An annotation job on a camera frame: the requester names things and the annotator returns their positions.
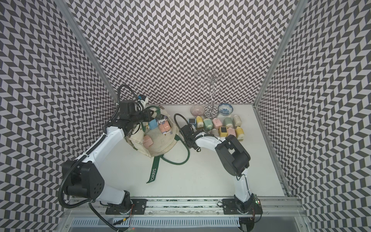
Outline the cream tote bag green handles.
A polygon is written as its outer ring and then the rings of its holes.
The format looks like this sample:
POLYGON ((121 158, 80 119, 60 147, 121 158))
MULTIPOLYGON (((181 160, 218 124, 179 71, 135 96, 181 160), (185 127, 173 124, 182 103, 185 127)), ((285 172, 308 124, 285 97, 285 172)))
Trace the cream tote bag green handles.
POLYGON ((184 165, 190 158, 190 149, 187 147, 185 142, 179 135, 179 128, 176 126, 174 120, 171 119, 170 115, 162 106, 150 105, 146 109, 151 109, 154 114, 152 120, 156 119, 158 124, 167 120, 172 128, 172 134, 162 134, 159 128, 150 130, 148 127, 149 122, 141 122, 134 126, 134 128, 126 135, 126 142, 131 145, 135 150, 153 159, 151 174, 147 183, 152 183, 156 180, 159 162, 163 160, 172 165, 184 165), (149 135, 153 140, 154 144, 146 149, 143 146, 143 137, 149 135), (186 159, 182 162, 175 162, 164 157, 177 142, 181 142, 187 150, 186 159))

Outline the beige round pencil sharpener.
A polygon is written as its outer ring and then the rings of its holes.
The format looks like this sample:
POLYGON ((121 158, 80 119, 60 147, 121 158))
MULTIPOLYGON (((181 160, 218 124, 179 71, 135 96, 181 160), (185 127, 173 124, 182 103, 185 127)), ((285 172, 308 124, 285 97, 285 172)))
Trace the beige round pencil sharpener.
POLYGON ((215 136, 215 137, 218 137, 218 136, 219 136, 218 129, 212 129, 212 130, 210 131, 210 134, 213 135, 213 136, 215 136))

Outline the yellow black-top pencil sharpener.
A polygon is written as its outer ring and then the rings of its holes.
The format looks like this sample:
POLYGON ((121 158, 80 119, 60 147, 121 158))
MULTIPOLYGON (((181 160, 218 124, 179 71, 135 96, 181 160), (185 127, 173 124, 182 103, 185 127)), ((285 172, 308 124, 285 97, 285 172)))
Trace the yellow black-top pencil sharpener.
POLYGON ((219 137, 227 137, 228 136, 228 128, 226 126, 221 126, 218 129, 219 137))

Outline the cream pencil sharpener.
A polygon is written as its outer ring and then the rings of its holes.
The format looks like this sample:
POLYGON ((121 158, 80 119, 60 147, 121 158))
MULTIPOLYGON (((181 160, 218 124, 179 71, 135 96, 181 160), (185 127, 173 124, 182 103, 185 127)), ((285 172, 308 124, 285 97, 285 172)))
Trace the cream pencil sharpener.
POLYGON ((241 118, 238 115, 234 115, 233 116, 233 126, 236 128, 236 127, 240 127, 241 125, 242 125, 241 118))

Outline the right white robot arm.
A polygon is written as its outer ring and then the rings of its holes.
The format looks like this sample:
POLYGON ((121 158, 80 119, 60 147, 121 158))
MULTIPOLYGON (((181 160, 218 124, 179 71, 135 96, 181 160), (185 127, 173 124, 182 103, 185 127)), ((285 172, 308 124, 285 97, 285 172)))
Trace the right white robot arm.
POLYGON ((194 131, 185 125, 180 129, 188 148, 200 151, 202 148, 215 151, 224 169, 235 178, 234 204, 238 213, 262 215, 259 198, 251 190, 248 181, 248 168, 251 157, 240 141, 233 135, 216 137, 201 131, 194 131))

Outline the pink pencil sharpener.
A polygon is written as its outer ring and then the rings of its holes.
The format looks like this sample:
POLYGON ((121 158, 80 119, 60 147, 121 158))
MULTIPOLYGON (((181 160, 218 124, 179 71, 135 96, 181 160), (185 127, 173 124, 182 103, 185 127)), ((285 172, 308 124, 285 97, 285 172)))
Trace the pink pencil sharpener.
POLYGON ((151 139, 151 137, 149 135, 145 135, 143 137, 143 146, 148 149, 149 147, 151 147, 152 145, 154 144, 153 140, 151 139))
POLYGON ((172 128, 167 120, 161 122, 158 128, 162 134, 172 134, 172 128))
POLYGON ((227 128, 228 136, 233 135, 236 137, 236 131, 234 128, 227 128))
POLYGON ((213 123, 214 129, 216 129, 216 130, 218 130, 220 127, 223 126, 223 123, 221 122, 221 120, 219 118, 212 119, 212 123, 213 123))

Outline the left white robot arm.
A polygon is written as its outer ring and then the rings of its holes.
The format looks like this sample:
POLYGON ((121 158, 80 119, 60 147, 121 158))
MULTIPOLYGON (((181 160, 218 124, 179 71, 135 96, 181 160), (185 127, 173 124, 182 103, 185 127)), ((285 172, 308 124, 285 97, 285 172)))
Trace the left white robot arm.
POLYGON ((58 201, 63 208, 76 208, 100 201, 115 207, 118 214, 130 211, 133 205, 130 193, 108 185, 100 174, 100 167, 114 147, 140 123, 150 122, 153 114, 150 109, 123 113, 116 110, 98 141, 75 160, 64 162, 58 192, 58 201))

